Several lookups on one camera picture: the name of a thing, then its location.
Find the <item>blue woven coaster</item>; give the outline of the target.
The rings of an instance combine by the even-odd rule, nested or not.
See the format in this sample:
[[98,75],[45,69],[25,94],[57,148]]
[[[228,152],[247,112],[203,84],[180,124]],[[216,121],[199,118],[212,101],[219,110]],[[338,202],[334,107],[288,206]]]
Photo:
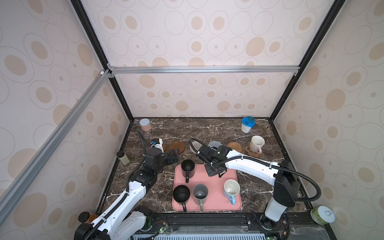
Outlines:
[[217,149],[218,147],[220,147],[222,145],[223,144],[221,142],[211,141],[211,142],[209,142],[208,147],[211,148],[211,149]]

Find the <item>multicolour woven coaster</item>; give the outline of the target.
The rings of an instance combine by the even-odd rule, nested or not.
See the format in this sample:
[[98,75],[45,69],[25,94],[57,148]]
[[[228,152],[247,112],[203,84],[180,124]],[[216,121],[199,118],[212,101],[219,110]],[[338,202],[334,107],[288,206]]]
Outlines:
[[190,150],[193,154],[196,154],[197,150],[199,150],[201,146],[202,144],[200,144],[199,142],[193,141],[192,146],[190,146]]

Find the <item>cork paw coaster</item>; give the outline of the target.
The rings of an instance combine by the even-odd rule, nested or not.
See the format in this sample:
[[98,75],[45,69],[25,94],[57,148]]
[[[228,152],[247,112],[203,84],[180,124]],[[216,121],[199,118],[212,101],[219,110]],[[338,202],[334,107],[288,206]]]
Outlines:
[[250,149],[250,146],[246,147],[246,152],[247,152],[248,156],[251,156],[251,157],[254,157],[254,158],[259,158],[260,155],[261,155],[261,153],[252,152],[251,149]]

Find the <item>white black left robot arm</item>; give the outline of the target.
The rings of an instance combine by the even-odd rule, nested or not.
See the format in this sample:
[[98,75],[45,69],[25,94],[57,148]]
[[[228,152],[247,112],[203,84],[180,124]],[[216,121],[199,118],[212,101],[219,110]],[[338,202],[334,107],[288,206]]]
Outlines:
[[178,148],[164,152],[162,139],[148,142],[140,131],[138,135],[143,159],[127,179],[125,190],[91,223],[81,223],[75,231],[75,240],[129,240],[148,223],[151,210],[132,209],[155,185],[164,167],[178,163],[181,157]]

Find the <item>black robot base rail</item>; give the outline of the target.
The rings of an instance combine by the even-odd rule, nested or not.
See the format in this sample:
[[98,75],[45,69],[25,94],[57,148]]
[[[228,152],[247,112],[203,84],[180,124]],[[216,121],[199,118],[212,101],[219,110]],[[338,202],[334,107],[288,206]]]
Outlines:
[[329,225],[309,213],[287,213],[262,227],[260,213],[152,213],[146,226],[129,240],[334,240]]

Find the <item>rattan woven coaster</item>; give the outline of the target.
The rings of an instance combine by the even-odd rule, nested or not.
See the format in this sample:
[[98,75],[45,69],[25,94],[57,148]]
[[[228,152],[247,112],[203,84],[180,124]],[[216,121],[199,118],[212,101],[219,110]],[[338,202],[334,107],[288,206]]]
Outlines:
[[242,148],[242,146],[241,146],[239,143],[236,143],[236,142],[230,142],[230,143],[227,144],[227,146],[228,146],[229,148],[231,148],[232,150],[235,150],[235,151],[237,151],[237,152],[239,152],[239,153],[242,153],[242,152],[243,152],[243,148]]

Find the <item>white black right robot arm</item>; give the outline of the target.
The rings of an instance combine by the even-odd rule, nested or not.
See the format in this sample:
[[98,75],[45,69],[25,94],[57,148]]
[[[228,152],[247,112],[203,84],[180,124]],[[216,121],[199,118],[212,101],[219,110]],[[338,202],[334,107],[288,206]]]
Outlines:
[[[322,194],[320,186],[310,177],[295,171],[289,161],[267,162],[244,155],[227,146],[208,147],[202,141],[190,138],[189,144],[196,157],[205,163],[209,177],[222,177],[227,170],[236,170],[252,175],[274,187],[273,196],[266,206],[264,221],[278,222],[281,216],[296,205],[296,202],[313,202]],[[300,180],[313,185],[316,194],[313,197],[299,198]]]

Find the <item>brown wooden coaster front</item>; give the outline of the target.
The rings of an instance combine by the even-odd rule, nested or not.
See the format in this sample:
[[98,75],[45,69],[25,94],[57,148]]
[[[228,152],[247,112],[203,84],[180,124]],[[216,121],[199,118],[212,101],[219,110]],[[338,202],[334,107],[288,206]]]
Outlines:
[[169,151],[171,152],[172,150],[179,150],[181,154],[185,151],[185,144],[181,141],[173,141],[169,146]]

